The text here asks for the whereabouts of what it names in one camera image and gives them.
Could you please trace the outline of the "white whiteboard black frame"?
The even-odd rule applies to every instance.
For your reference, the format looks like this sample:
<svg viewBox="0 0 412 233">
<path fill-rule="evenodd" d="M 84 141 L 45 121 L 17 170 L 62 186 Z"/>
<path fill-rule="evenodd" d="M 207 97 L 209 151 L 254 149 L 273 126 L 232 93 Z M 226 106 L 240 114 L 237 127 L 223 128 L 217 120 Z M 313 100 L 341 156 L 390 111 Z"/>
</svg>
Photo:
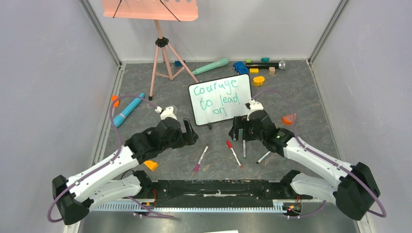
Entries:
<svg viewBox="0 0 412 233">
<path fill-rule="evenodd" d="M 252 97 L 249 74 L 191 84 L 188 91 L 198 126 L 246 115 L 245 104 Z"/>
</svg>

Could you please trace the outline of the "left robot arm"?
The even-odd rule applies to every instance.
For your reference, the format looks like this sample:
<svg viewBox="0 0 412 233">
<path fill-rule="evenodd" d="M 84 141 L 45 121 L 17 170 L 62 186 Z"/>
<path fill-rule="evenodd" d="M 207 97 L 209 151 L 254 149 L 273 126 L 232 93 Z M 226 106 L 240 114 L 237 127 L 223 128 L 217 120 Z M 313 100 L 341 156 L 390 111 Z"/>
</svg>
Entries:
<svg viewBox="0 0 412 233">
<path fill-rule="evenodd" d="M 199 135 L 188 118 L 184 118 L 183 123 L 185 132 L 181 130 L 178 120 L 167 117 L 157 126 L 132 135 L 110 157 L 89 169 L 69 178 L 56 176 L 52 180 L 53 203 L 48 210 L 48 221 L 72 225 L 85 218 L 92 208 L 105 202 L 127 196 L 150 196 L 153 185 L 146 180 L 139 180 L 138 175 L 130 175 L 120 181 L 114 181 L 113 178 L 156 158 L 167 149 L 194 145 Z M 57 207 L 60 220 L 52 219 L 53 207 Z"/>
</svg>

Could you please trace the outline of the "green marker without cap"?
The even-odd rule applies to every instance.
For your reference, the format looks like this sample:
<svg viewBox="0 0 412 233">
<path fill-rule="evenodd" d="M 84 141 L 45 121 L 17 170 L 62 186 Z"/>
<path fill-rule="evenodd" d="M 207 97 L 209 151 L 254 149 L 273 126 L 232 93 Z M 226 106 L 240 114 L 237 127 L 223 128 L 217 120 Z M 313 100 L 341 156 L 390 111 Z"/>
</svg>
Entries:
<svg viewBox="0 0 412 233">
<path fill-rule="evenodd" d="M 247 158 L 246 140 L 242 141 L 242 151 L 243 151 L 243 159 L 246 159 Z"/>
</svg>

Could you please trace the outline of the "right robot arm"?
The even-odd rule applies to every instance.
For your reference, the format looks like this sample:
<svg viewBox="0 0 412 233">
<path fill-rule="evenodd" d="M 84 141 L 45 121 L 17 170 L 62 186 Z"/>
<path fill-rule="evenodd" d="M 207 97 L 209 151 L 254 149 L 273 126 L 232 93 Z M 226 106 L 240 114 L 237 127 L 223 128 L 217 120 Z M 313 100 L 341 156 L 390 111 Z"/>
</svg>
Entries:
<svg viewBox="0 0 412 233">
<path fill-rule="evenodd" d="M 311 149 L 300 137 L 285 128 L 276 127 L 264 110 L 233 118 L 229 131 L 232 140 L 257 140 L 270 152 L 296 161 L 319 175 L 310 177 L 291 171 L 283 178 L 281 193 L 287 198 L 297 194 L 321 198 L 334 203 L 352 220 L 361 220 L 380 196 L 371 169 L 340 161 L 326 153 Z"/>
</svg>

